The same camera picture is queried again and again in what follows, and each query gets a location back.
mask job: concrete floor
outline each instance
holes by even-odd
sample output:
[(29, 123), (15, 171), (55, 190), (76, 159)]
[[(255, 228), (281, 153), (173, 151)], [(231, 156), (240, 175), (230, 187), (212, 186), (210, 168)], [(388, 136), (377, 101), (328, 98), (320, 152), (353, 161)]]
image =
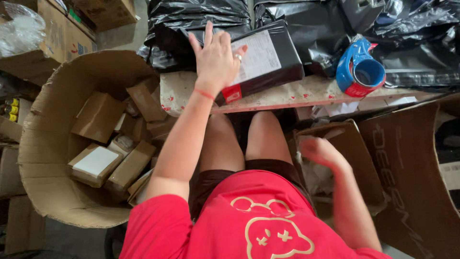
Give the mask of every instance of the concrete floor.
[[(249, 8), (252, 9), (253, 0), (248, 2)], [(134, 0), (134, 3), (137, 15), (141, 19), (136, 24), (99, 33), (96, 40), (99, 50), (137, 51), (142, 45), (148, 30), (147, 5), (144, 0)], [(81, 229), (47, 218), (45, 249), (60, 251), (82, 259), (101, 259), (105, 257), (104, 239), (106, 231), (105, 229)], [(394, 259), (412, 258), (388, 245), (384, 245), (384, 252)]]

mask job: blue tape dispenser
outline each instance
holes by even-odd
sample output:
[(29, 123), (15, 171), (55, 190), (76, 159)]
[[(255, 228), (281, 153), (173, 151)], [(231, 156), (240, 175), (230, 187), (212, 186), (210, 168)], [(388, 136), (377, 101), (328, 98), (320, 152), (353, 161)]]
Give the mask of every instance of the blue tape dispenser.
[(369, 54), (373, 47), (362, 35), (355, 36), (337, 67), (335, 77), (342, 92), (364, 97), (385, 83), (385, 68)]

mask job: wooden workbench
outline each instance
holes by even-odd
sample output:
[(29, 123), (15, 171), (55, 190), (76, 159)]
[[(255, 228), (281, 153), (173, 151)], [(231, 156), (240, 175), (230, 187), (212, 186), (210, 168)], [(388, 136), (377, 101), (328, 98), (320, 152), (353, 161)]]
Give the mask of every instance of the wooden workbench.
[[(173, 72), (160, 75), (161, 106), (174, 117), (178, 117), (187, 105), (196, 80), (194, 72)], [(290, 107), (327, 105), (359, 100), (377, 100), (422, 96), (425, 92), (403, 88), (380, 88), (363, 98), (350, 97), (339, 89), (335, 80), (319, 76), (304, 79), (244, 97), (229, 105), (214, 104), (211, 113), (247, 112)]]

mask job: hand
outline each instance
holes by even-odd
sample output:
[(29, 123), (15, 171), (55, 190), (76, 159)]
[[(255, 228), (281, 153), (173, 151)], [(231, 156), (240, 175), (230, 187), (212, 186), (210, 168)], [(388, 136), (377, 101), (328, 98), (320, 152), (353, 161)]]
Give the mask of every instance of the hand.
[(337, 170), (351, 171), (344, 156), (326, 139), (312, 137), (303, 140), (300, 142), (300, 153), (317, 164), (329, 167), (334, 173)]
[(192, 33), (189, 33), (189, 41), (196, 56), (198, 78), (195, 88), (216, 97), (224, 87), (230, 86), (238, 74), (241, 61), (235, 57), (235, 54), (243, 57), (247, 45), (239, 47), (235, 53), (232, 53), (230, 34), (220, 31), (213, 36), (213, 23), (210, 21), (206, 24), (203, 48)]

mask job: black shorts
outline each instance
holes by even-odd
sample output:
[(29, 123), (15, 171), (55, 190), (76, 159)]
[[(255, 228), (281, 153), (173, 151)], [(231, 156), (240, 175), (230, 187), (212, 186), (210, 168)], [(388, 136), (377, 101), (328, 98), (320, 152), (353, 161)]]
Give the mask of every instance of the black shorts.
[[(276, 173), (291, 182), (313, 207), (310, 193), (301, 184), (300, 176), (295, 167), (285, 161), (276, 159), (254, 159), (246, 161), (246, 170), (265, 170)], [(204, 203), (214, 188), (225, 178), (237, 173), (230, 170), (207, 170), (200, 173), (190, 198), (190, 215), (197, 220)]]

